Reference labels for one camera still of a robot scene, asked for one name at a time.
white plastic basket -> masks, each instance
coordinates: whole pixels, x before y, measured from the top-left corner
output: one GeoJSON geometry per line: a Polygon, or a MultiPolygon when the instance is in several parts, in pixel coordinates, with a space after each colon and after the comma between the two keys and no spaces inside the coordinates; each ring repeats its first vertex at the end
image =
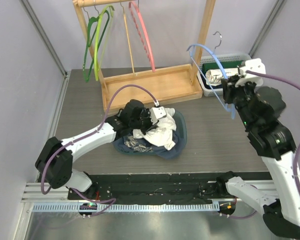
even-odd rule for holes
{"type": "MultiPolygon", "coordinates": [[[[230,53],[230,54],[220,54],[220,55],[216,55],[216,56],[217,56],[217,58],[219,59],[220,62],[246,61],[246,60],[251,59],[251,57],[246,53],[230,53]]],[[[215,62],[215,60],[212,56],[203,56],[203,57],[201,57],[199,67],[200,67],[200,69],[202,69],[203,64],[214,63],[214,62],[215,62]]],[[[205,88],[205,85],[202,82],[202,81],[205,81],[205,80],[201,79],[201,77],[198,78],[198,79],[199,79],[200,85],[201,85],[202,90],[203,90],[203,95],[206,96],[206,97],[215,96],[214,92],[210,88],[209,89],[205,88]]],[[[222,88],[221,89],[215,89],[214,91],[218,95],[223,94],[222,88]]]]}

light green hanger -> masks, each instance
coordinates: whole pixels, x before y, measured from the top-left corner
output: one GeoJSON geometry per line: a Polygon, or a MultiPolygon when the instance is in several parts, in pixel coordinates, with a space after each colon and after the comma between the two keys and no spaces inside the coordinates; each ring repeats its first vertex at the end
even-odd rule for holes
{"type": "Polygon", "coordinates": [[[101,59],[100,59],[100,62],[98,62],[98,50],[99,50],[99,44],[98,44],[98,39],[99,39],[99,33],[100,33],[100,26],[102,24],[102,19],[103,19],[103,16],[104,16],[104,13],[105,11],[107,10],[107,8],[110,9],[110,15],[111,15],[111,20],[110,20],[110,28],[112,26],[112,21],[113,21],[113,16],[114,16],[114,7],[112,5],[107,5],[103,10],[102,12],[100,13],[99,15],[99,21],[98,21],[98,25],[96,27],[96,37],[95,37],[95,46],[94,46],[94,58],[93,58],[93,61],[94,61],[94,76],[95,76],[95,80],[98,81],[99,80],[99,77],[98,77],[98,72],[101,68],[101,63],[102,63],[102,59],[104,57],[104,53],[105,53],[105,49],[106,49],[106,45],[107,45],[107,41],[108,41],[108,37],[109,37],[109,30],[106,34],[106,37],[105,37],[105,43],[104,43],[104,46],[103,46],[103,50],[102,50],[102,54],[101,54],[101,59]]]}
{"type": "MultiPolygon", "coordinates": [[[[101,44],[101,41],[102,41],[102,39],[104,37],[104,34],[106,32],[106,28],[107,28],[109,20],[110,20],[110,15],[109,15],[108,10],[106,10],[105,13],[108,15],[108,19],[107,19],[107,21],[105,23],[105,26],[103,28],[100,40],[98,41],[98,45],[97,45],[98,48],[99,48],[99,46],[101,44]]],[[[86,83],[89,82],[90,74],[91,74],[91,71],[92,71],[92,68],[93,68],[93,65],[94,65],[94,59],[92,59],[91,64],[90,64],[90,68],[89,68],[89,72],[88,72],[88,76],[86,76],[86,61],[87,61],[87,55],[88,55],[88,48],[91,46],[91,44],[93,42],[93,39],[95,37],[95,34],[97,32],[99,18],[100,18],[100,15],[98,17],[91,17],[89,19],[89,22],[88,22],[88,27],[87,27],[87,41],[86,41],[86,45],[85,45],[85,52],[84,52],[84,59],[83,59],[83,66],[82,66],[83,78],[84,78],[84,80],[85,80],[86,83]],[[97,26],[95,26],[94,32],[93,32],[92,37],[90,39],[90,32],[91,32],[92,25],[94,23],[97,23],[97,26]]]]}

pink hanger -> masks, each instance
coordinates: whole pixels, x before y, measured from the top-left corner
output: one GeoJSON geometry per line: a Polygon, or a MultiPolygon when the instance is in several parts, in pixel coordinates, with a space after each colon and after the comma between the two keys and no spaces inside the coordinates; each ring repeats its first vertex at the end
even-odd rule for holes
{"type": "Polygon", "coordinates": [[[146,26],[145,26],[144,20],[143,20],[143,18],[141,16],[141,13],[139,11],[139,8],[138,8],[138,6],[133,1],[130,1],[129,2],[129,10],[130,10],[131,16],[133,18],[133,21],[134,21],[134,24],[135,24],[135,28],[136,28],[139,36],[140,36],[143,48],[144,48],[145,53],[146,53],[146,56],[148,57],[148,59],[150,61],[152,72],[155,72],[156,69],[155,69],[154,56],[152,54],[152,50],[151,50],[151,46],[150,46],[150,41],[149,41],[148,33],[147,33],[147,30],[146,30],[146,26]],[[133,12],[133,10],[131,8],[131,5],[133,5],[133,7],[134,7],[134,9],[135,9],[135,11],[137,13],[137,16],[139,18],[139,21],[141,23],[141,27],[142,27],[142,31],[143,31],[143,34],[144,34],[144,37],[145,37],[146,45],[145,45],[145,41],[144,41],[143,37],[141,36],[141,32],[139,30],[139,27],[138,27],[138,24],[137,24],[134,12],[133,12]]]}

white wall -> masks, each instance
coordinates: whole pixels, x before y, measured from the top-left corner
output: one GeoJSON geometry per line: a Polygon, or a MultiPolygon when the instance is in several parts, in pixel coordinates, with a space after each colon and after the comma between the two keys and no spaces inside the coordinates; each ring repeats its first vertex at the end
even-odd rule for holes
{"type": "MultiPolygon", "coordinates": [[[[287,1],[255,57],[262,59],[267,73],[284,77],[300,85],[300,0],[287,1]]],[[[281,92],[287,108],[280,120],[291,130],[298,145],[300,92],[275,80],[268,80],[266,83],[281,92]]]]}
{"type": "MultiPolygon", "coordinates": [[[[214,48],[222,34],[222,45],[217,53],[249,52],[275,0],[217,0],[206,45],[214,48]]],[[[71,0],[30,0],[40,22],[67,70],[81,69],[86,47],[76,12],[71,0]]],[[[154,55],[159,66],[173,66],[190,62],[186,49],[198,40],[204,0],[140,0],[143,16],[154,55]]],[[[123,11],[113,5],[114,20],[102,62],[104,68],[131,67],[123,11]]],[[[149,61],[132,22],[128,3],[124,2],[134,65],[148,67],[149,61]]],[[[96,16],[94,7],[85,8],[96,16]]]]}
{"type": "Polygon", "coordinates": [[[63,77],[26,12],[0,1],[0,240],[11,239],[63,77]]]}

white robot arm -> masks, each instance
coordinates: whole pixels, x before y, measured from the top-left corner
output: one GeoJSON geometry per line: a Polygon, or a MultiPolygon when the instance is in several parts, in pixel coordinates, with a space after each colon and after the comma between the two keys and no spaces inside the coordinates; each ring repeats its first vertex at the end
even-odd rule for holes
{"type": "MultiPolygon", "coordinates": [[[[220,191],[258,211],[275,235],[300,239],[300,194],[293,172],[296,145],[289,129],[278,121],[286,104],[277,89],[264,86],[255,91],[262,80],[246,74],[246,70],[265,74],[260,59],[246,61],[238,68],[238,75],[222,81],[223,98],[225,103],[235,105],[251,145],[271,174],[279,199],[246,184],[232,172],[217,180],[223,187],[220,191]]],[[[297,172],[300,181],[299,166],[297,172]]]]}
{"type": "Polygon", "coordinates": [[[51,188],[68,187],[82,192],[86,197],[92,198],[96,188],[89,175],[72,168],[73,163],[82,155],[107,143],[124,137],[133,129],[140,129],[146,133],[154,128],[160,119],[167,113],[162,106],[145,108],[138,100],[131,100],[118,114],[108,117],[100,125],[77,136],[58,140],[55,136],[45,143],[35,167],[51,188]],[[60,151],[48,164],[52,155],[60,151]]]}

